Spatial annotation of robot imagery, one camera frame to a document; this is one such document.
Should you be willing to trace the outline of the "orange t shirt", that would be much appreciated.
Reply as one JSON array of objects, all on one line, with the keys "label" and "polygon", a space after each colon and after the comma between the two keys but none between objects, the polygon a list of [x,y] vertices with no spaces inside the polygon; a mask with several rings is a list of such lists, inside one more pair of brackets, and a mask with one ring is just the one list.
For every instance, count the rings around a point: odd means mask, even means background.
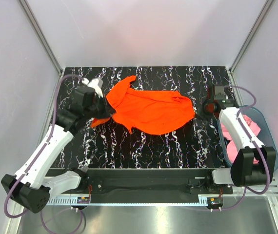
[{"label": "orange t shirt", "polygon": [[136,128],[150,135],[175,131],[196,116],[190,98],[178,91],[131,88],[136,76],[119,81],[106,95],[116,111],[111,118],[132,133]]}]

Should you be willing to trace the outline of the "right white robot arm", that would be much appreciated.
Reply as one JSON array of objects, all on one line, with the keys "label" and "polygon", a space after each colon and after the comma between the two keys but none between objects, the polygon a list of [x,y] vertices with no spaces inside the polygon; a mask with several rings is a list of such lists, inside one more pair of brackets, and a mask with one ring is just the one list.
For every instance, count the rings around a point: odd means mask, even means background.
[{"label": "right white robot arm", "polygon": [[222,184],[245,187],[262,195],[273,179],[277,153],[274,147],[265,146],[243,118],[242,113],[252,106],[239,107],[225,92],[227,86],[212,85],[196,117],[202,120],[216,118],[223,124],[234,141],[238,154],[229,168],[214,169],[204,181],[209,193],[216,193]]}]

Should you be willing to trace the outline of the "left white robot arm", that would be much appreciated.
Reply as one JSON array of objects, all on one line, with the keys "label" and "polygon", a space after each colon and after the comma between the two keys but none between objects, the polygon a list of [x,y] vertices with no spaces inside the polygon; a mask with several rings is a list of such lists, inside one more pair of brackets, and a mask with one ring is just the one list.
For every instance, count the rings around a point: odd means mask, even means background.
[{"label": "left white robot arm", "polygon": [[45,179],[57,156],[88,120],[108,118],[115,112],[98,85],[81,86],[73,95],[70,108],[54,115],[47,135],[27,162],[14,175],[5,174],[2,178],[1,184],[7,193],[5,203],[12,200],[36,214],[53,197],[69,190],[77,193],[87,190],[85,169],[72,168]]}]

